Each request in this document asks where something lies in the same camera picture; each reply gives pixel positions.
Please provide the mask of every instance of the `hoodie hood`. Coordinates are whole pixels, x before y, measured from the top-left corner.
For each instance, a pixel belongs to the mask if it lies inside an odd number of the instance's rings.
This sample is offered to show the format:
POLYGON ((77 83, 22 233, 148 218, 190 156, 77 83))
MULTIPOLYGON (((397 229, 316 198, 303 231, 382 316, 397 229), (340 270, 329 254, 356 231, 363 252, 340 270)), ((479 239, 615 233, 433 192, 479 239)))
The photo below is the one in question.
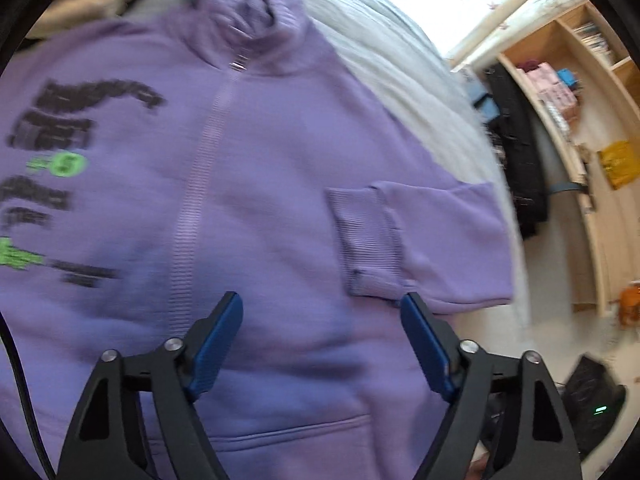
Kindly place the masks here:
POLYGON ((194 0, 165 23, 207 63, 224 68, 242 56, 257 75, 285 75, 331 53, 302 0, 194 0))

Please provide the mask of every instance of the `orange object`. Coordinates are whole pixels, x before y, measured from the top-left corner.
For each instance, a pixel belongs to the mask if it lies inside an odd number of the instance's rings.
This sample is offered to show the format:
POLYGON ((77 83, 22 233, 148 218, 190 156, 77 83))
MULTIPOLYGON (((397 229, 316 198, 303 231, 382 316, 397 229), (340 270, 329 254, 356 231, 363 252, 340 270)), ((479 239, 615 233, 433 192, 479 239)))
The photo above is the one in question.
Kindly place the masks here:
POLYGON ((620 294, 618 319, 624 327, 637 326, 640 323, 640 282, 631 282, 620 294))

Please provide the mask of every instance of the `zipper pull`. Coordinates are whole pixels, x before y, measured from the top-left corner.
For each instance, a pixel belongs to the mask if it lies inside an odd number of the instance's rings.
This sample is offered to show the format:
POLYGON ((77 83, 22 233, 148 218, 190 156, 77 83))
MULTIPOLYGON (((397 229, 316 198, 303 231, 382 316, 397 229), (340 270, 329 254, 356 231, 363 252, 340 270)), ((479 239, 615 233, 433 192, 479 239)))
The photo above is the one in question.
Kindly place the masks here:
POLYGON ((246 64, 248 63, 249 58, 238 54, 236 58, 229 63, 229 66, 234 70, 238 70, 238 72, 242 72, 242 70, 246 70, 246 64))

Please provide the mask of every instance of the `green printed graphic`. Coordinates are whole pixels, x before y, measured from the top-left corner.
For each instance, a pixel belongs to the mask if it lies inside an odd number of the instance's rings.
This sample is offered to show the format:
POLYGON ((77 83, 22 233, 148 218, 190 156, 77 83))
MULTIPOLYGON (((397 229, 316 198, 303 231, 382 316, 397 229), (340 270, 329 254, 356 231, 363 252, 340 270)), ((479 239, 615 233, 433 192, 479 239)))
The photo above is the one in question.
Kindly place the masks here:
POLYGON ((21 251, 14 247, 11 238, 0 238, 0 266, 24 270, 28 265, 42 265, 44 258, 40 254, 21 251))
POLYGON ((49 157, 36 156, 27 162, 27 169, 33 173, 38 173, 41 170, 46 170, 49 167, 49 157))
POLYGON ((79 153, 60 152, 54 156, 36 156, 27 162, 27 169, 33 173, 49 170, 53 176, 71 177, 82 173, 87 160, 79 153))
POLYGON ((86 158, 79 153, 60 152, 53 156, 49 171, 53 176, 76 176, 86 168, 86 158))

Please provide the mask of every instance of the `black bag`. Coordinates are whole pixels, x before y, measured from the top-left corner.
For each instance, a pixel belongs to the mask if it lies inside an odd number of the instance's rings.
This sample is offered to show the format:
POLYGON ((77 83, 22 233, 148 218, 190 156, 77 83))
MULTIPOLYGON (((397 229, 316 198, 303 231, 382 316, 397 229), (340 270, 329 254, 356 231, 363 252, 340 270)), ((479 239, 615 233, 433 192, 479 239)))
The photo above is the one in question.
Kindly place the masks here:
POLYGON ((530 103, 501 64, 486 70, 500 117, 488 126, 500 137, 506 156, 504 173, 513 195, 523 238, 536 234, 548 218, 548 194, 540 154, 529 118, 530 103))

